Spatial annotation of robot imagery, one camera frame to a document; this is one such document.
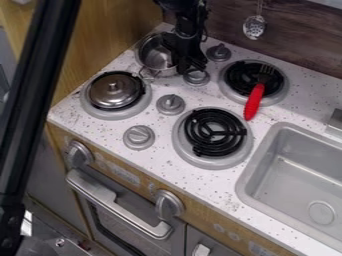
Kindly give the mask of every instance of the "metal stand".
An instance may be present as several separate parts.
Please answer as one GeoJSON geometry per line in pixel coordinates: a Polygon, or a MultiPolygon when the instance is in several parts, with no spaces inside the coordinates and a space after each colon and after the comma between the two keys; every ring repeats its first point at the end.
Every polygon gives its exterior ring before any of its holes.
{"type": "Polygon", "coordinates": [[[38,1],[0,117],[1,256],[15,255],[22,242],[22,199],[79,6],[80,0],[38,1]]]}

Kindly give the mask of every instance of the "sink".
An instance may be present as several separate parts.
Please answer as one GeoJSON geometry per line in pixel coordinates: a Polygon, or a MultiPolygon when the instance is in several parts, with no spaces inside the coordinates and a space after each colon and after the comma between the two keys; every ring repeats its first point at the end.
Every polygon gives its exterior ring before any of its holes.
{"type": "Polygon", "coordinates": [[[250,207],[342,252],[342,144],[278,123],[236,192],[250,207]]]}

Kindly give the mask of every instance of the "red handle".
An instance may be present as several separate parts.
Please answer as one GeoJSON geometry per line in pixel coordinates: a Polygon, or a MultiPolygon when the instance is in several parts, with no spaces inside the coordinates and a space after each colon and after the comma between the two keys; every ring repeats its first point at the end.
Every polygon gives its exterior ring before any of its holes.
{"type": "Polygon", "coordinates": [[[253,88],[245,106],[244,117],[246,121],[252,120],[258,112],[264,91],[265,85],[263,84],[257,84],[253,88]]]}

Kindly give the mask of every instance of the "speckled countertop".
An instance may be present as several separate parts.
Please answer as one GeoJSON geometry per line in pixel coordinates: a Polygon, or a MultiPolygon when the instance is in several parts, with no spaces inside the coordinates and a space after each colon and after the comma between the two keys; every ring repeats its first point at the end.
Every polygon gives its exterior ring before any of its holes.
{"type": "MultiPolygon", "coordinates": [[[[158,29],[169,29],[169,26],[162,24],[158,29]]],[[[210,38],[203,46],[203,50],[218,43],[218,40],[210,38]]],[[[290,122],[318,134],[324,133],[325,124],[334,108],[342,108],[342,81],[233,45],[226,46],[232,51],[232,58],[223,63],[209,62],[207,70],[211,74],[211,82],[208,85],[194,88],[186,85],[181,77],[157,79],[152,83],[152,103],[135,117],[123,121],[103,121],[91,117],[80,105],[77,94],[82,87],[80,86],[51,109],[48,120],[296,254],[342,255],[245,205],[235,193],[236,181],[272,125],[277,122],[290,122]],[[177,94],[186,101],[185,111],[201,106],[215,106],[242,116],[243,106],[224,97],[215,81],[218,79],[219,71],[227,64],[243,59],[266,61],[283,70],[290,80],[289,94],[281,103],[262,108],[257,117],[249,122],[254,136],[254,146],[252,154],[242,164],[222,171],[193,167],[182,160],[172,146],[171,130],[179,116],[164,116],[158,113],[156,101],[163,95],[177,94]],[[140,152],[128,149],[122,141],[123,133],[138,124],[149,126],[156,133],[155,144],[140,152]]],[[[133,51],[127,50],[103,71],[138,72],[139,69],[133,51]]]]}

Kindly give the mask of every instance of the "small pot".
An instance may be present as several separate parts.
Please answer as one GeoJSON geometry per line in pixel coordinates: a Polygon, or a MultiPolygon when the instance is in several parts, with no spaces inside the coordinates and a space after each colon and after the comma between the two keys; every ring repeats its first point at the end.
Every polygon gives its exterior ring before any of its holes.
{"type": "Polygon", "coordinates": [[[139,75],[142,75],[144,69],[150,74],[151,78],[170,77],[177,74],[177,65],[172,63],[171,51],[162,45],[162,34],[154,33],[143,38],[135,49],[135,58],[142,66],[139,75]]]}

